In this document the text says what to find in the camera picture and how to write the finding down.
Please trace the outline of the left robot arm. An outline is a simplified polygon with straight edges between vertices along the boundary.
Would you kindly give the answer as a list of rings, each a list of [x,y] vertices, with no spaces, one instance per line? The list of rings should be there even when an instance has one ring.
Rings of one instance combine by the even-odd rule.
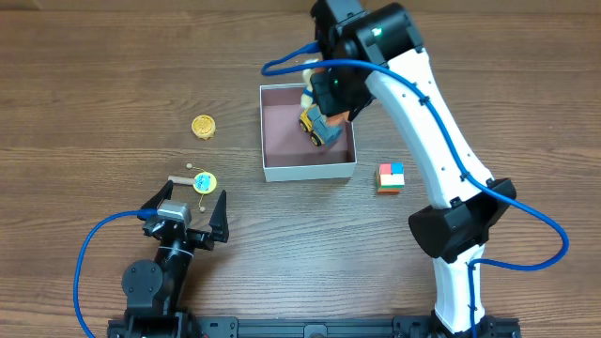
[[[156,239],[159,247],[152,260],[138,260],[124,271],[121,286],[127,307],[122,320],[108,324],[109,338],[205,335],[193,313],[179,303],[194,251],[211,251],[215,243],[229,239],[226,192],[220,193],[207,232],[190,227],[190,208],[171,199],[173,189],[174,182],[167,181],[140,206],[144,235]]]

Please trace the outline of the multicoloured puzzle cube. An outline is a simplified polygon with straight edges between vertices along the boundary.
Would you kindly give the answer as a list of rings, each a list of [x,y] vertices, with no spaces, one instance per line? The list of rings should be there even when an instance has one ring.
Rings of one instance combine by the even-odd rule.
[[[400,193],[405,186],[402,162],[380,163],[375,172],[377,193]]]

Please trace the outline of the yellow and grey toy truck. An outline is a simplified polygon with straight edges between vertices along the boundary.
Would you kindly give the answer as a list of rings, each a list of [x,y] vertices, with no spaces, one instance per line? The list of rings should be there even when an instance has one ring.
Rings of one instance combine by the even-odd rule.
[[[328,125],[326,117],[321,114],[316,104],[300,114],[299,123],[301,129],[310,134],[315,146],[332,146],[342,135],[342,128]]]

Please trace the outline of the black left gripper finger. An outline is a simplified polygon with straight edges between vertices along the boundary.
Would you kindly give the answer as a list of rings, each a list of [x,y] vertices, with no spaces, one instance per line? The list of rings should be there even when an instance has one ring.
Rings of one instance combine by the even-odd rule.
[[[214,241],[226,243],[229,240],[229,226],[226,215],[227,194],[222,190],[209,220]]]
[[[141,206],[141,209],[157,209],[164,200],[171,199],[173,189],[174,182],[168,180],[154,196]]]

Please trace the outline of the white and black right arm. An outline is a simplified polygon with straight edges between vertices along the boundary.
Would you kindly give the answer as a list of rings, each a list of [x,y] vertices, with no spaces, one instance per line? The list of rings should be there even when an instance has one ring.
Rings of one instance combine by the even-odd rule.
[[[408,223],[433,259],[433,331],[492,336],[480,270],[469,263],[483,256],[490,227],[508,208],[484,190],[514,198],[515,187],[508,178],[494,178],[472,153],[436,85],[422,35],[403,6],[391,3],[369,12],[357,1],[318,1],[311,15],[327,62],[311,77],[322,114],[353,120],[379,100],[424,180],[429,205]]]

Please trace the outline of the cream plush animal toy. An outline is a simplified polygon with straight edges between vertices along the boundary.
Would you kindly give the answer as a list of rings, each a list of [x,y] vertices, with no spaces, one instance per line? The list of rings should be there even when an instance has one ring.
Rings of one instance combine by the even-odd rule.
[[[308,109],[311,105],[315,103],[314,95],[313,95],[313,87],[311,85],[311,76],[315,73],[324,72],[324,68],[316,68],[316,69],[305,69],[302,72],[302,80],[306,84],[303,92],[300,96],[300,106],[302,109]],[[326,124],[328,126],[339,126],[341,124],[347,123],[349,121],[349,111],[343,112],[338,115],[326,116],[325,117]]]

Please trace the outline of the yellow round ridged toy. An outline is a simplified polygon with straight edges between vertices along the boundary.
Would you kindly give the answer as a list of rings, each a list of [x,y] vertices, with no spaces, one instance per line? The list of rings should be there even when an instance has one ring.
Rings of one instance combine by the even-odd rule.
[[[210,115],[198,115],[193,119],[191,129],[197,138],[207,140],[214,136],[216,123]]]

